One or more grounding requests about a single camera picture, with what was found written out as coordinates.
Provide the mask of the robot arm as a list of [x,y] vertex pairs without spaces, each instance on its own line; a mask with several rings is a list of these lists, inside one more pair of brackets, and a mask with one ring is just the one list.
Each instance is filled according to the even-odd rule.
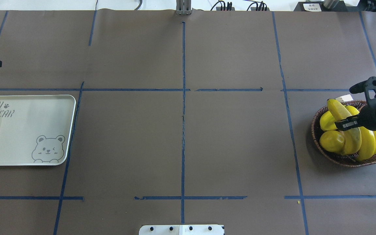
[[335,125],[340,131],[359,127],[376,131],[376,98],[368,99],[367,104],[361,108],[359,114],[340,119],[335,122]]

